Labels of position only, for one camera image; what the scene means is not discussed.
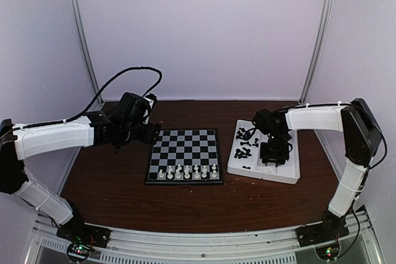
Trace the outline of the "white chess king piece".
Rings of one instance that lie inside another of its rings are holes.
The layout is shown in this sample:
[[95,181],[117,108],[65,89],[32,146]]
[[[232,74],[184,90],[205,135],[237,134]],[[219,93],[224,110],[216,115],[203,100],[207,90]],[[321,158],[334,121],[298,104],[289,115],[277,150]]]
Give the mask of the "white chess king piece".
[[185,171],[184,170],[184,179],[185,180],[188,180],[190,178],[190,173],[189,173],[189,171]]

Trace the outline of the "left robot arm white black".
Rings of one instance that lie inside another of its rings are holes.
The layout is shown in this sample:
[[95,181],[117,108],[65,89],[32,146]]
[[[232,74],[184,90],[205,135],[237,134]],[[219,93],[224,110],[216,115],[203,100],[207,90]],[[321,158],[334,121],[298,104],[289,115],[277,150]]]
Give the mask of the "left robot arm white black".
[[116,150],[131,141],[153,144],[159,124],[148,116],[113,117],[104,112],[88,112],[70,122],[13,124],[1,122],[1,192],[20,197],[47,214],[76,242],[86,240],[88,226],[77,207],[56,195],[27,169],[24,161],[36,155],[70,148],[110,144]]

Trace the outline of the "white chess queen piece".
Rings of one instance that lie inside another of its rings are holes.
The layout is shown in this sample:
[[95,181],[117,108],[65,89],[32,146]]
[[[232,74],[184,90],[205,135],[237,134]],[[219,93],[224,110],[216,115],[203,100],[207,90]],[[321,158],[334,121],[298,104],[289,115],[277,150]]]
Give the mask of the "white chess queen piece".
[[163,172],[162,169],[158,172],[157,178],[158,178],[159,180],[162,180],[162,179],[165,178],[165,174],[164,174],[164,172]]

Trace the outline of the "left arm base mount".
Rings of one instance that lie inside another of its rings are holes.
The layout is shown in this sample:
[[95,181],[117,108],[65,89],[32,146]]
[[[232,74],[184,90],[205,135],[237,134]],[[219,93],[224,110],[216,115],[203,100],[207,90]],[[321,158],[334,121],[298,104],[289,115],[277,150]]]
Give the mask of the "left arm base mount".
[[78,208],[68,202],[73,217],[65,224],[59,224],[56,235],[73,243],[106,248],[111,231],[108,228],[86,224]]

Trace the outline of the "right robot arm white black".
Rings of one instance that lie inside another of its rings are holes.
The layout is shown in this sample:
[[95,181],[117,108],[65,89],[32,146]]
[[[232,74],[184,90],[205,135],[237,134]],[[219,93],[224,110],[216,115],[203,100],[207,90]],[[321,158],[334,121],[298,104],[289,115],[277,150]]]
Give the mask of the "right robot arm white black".
[[345,169],[341,180],[323,213],[317,235],[330,240],[341,230],[346,214],[363,190],[372,169],[374,158],[384,136],[370,108],[362,98],[349,103],[306,104],[288,106],[274,111],[261,109],[252,123],[256,130],[267,136],[260,145],[259,158],[263,163],[285,164],[293,149],[290,131],[332,130],[343,134]]

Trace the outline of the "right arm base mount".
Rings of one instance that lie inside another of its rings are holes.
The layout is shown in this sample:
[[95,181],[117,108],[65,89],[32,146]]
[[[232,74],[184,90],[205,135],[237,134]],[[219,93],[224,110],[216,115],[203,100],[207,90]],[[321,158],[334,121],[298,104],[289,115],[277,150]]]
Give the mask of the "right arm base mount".
[[346,215],[337,216],[326,208],[322,214],[321,222],[300,226],[296,229],[299,246],[321,244],[349,235],[345,218]]

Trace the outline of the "black white chessboard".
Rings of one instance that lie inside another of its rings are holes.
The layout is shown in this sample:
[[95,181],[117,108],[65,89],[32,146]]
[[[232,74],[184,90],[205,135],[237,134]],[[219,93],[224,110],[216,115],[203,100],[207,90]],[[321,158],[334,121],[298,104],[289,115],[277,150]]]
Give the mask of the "black white chessboard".
[[[182,166],[181,178],[175,179],[178,164]],[[200,178],[195,179],[194,165],[199,166]],[[217,165],[217,178],[212,178],[212,165]],[[190,178],[184,179],[184,167],[189,166]],[[172,166],[172,180],[167,179],[168,167]],[[207,168],[207,178],[202,178],[202,168]],[[159,180],[157,174],[163,170],[165,178]],[[209,129],[166,129],[151,147],[148,158],[145,184],[147,185],[209,185],[222,184],[222,162],[218,141],[218,130]]]

